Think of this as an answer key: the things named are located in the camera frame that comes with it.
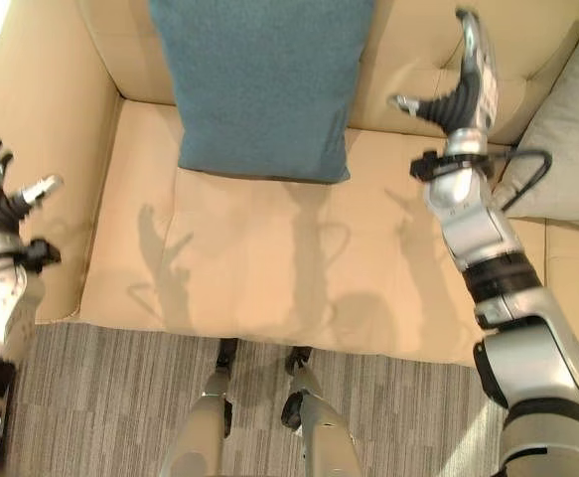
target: beige sofa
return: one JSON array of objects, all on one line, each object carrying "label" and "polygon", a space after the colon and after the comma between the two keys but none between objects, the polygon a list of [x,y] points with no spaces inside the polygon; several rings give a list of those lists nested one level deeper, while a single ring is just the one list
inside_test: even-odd
[{"label": "beige sofa", "polygon": [[[496,45],[491,142],[516,142],[579,39],[579,0],[472,2]],[[377,0],[347,134],[350,181],[177,168],[184,133],[147,0],[14,0],[0,38],[0,135],[19,187],[65,188],[27,235],[58,245],[40,323],[237,336],[471,364],[481,336],[409,161],[440,131],[389,108],[453,87],[455,4]],[[513,221],[579,336],[579,230]]]}]

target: gray striped carpet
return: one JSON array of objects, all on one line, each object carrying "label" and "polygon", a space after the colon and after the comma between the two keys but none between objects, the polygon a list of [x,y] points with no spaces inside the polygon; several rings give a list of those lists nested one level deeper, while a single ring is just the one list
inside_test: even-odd
[{"label": "gray striped carpet", "polygon": [[[212,370],[217,340],[38,328],[11,422],[9,475],[157,476]],[[280,423],[288,348],[241,343],[224,475],[302,476],[301,441]],[[502,413],[457,366],[315,351],[325,396],[357,439],[366,476],[489,476]]]}]

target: tufted sofa back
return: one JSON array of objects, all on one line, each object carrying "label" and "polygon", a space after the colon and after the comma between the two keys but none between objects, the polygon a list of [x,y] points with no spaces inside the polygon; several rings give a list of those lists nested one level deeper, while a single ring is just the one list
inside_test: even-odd
[{"label": "tufted sofa back", "polygon": [[[79,0],[121,93],[174,104],[148,0]],[[350,126],[425,136],[441,131],[386,104],[393,92],[433,96],[459,75],[462,36],[454,0],[375,0]],[[579,0],[472,0],[495,45],[500,80],[491,140],[511,144],[547,96],[579,40]]]}]

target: teal pillow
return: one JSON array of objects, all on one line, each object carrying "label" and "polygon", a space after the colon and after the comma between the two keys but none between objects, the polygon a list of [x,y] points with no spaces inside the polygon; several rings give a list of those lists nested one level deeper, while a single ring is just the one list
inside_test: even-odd
[{"label": "teal pillow", "polygon": [[179,165],[349,178],[344,131],[373,0],[151,0],[185,136]]}]

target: gray pillow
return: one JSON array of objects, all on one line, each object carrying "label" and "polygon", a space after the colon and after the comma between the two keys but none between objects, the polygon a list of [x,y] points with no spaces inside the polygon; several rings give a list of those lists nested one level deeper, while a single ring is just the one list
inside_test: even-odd
[{"label": "gray pillow", "polygon": [[373,0],[151,0],[185,136],[179,165],[349,178],[344,131]]},{"label": "gray pillow", "polygon": [[[530,122],[519,148],[552,153],[549,174],[508,210],[511,217],[543,217],[579,225],[579,44]],[[529,179],[540,159],[515,159],[495,188],[504,204]]]}]

